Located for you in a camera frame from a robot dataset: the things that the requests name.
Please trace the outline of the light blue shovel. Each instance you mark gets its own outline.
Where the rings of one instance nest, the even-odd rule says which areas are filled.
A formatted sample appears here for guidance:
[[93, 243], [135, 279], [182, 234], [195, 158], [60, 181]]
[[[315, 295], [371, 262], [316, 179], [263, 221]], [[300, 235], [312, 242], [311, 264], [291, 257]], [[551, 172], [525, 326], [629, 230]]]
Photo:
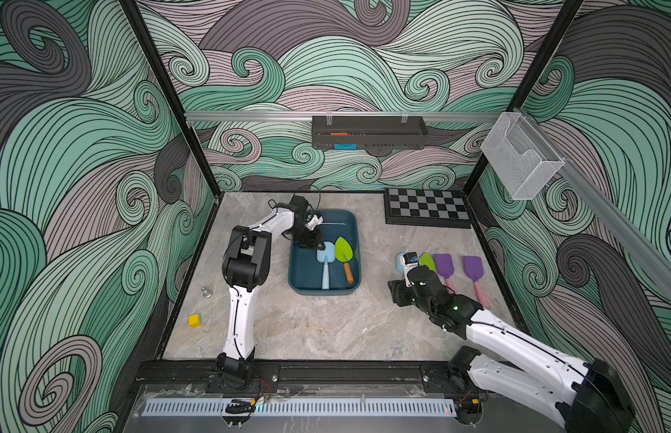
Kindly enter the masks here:
[[398, 254], [396, 257], [396, 269], [399, 274], [405, 275], [406, 272], [406, 260], [405, 254]]
[[321, 289], [329, 290], [330, 264], [335, 261], [335, 245], [331, 242], [324, 242], [324, 248], [322, 250], [317, 250], [317, 261], [323, 265]]

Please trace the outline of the green shovel yellow handle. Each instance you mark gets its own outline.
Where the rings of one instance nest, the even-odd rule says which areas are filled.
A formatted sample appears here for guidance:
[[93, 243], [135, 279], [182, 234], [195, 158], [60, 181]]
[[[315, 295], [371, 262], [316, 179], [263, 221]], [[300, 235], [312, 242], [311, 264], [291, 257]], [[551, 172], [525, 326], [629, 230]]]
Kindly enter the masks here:
[[431, 270], [431, 272], [436, 272], [436, 263], [434, 257], [431, 254], [429, 253], [422, 254], [422, 256], [418, 258], [418, 262], [420, 266], [425, 266], [429, 270]]

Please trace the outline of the green shovel wooden handle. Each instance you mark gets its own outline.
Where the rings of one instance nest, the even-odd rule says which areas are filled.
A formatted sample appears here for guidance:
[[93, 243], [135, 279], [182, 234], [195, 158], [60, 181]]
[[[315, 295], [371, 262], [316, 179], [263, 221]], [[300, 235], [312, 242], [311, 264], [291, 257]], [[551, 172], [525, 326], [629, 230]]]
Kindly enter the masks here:
[[342, 236], [337, 238], [335, 242], [335, 257], [343, 264], [344, 275], [347, 283], [350, 285], [354, 284], [355, 279], [353, 268], [351, 266], [351, 260], [353, 259], [353, 249], [349, 242]]

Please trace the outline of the purple shovel pink handle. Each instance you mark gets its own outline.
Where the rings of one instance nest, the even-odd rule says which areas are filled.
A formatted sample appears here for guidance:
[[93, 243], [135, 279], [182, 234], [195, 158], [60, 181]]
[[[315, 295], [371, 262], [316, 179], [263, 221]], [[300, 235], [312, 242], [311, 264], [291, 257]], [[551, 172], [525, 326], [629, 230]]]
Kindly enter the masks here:
[[454, 262], [451, 254], [434, 254], [436, 273], [444, 280], [445, 286], [450, 293], [456, 293], [456, 287], [452, 281], [454, 275]]
[[476, 297], [486, 309], [490, 308], [489, 299], [481, 286], [481, 278], [484, 276], [483, 261], [479, 256], [465, 255], [463, 257], [463, 270], [465, 275], [471, 279], [474, 284]]

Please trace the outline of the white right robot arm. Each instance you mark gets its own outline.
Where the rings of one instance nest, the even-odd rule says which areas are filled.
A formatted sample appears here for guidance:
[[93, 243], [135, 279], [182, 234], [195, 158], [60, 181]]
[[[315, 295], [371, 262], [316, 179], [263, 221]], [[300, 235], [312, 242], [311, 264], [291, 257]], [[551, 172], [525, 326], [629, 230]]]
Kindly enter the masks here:
[[394, 304], [414, 306], [445, 332], [469, 341], [450, 368], [477, 388], [499, 393], [568, 432], [627, 432], [636, 411], [617, 370], [548, 346], [499, 319], [481, 303], [450, 292], [425, 266], [389, 281]]

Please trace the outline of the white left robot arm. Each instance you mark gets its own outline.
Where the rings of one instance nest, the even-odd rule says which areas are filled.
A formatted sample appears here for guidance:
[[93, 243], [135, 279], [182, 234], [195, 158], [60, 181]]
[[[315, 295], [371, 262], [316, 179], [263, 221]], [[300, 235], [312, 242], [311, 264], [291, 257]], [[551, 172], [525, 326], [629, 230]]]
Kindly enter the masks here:
[[257, 375], [253, 328], [259, 293], [270, 273], [273, 240], [287, 236], [299, 248], [323, 251], [323, 222], [306, 198], [294, 195], [288, 203], [273, 205], [261, 221], [232, 229], [222, 263], [230, 295], [228, 329], [215, 363], [233, 388], [251, 387]]

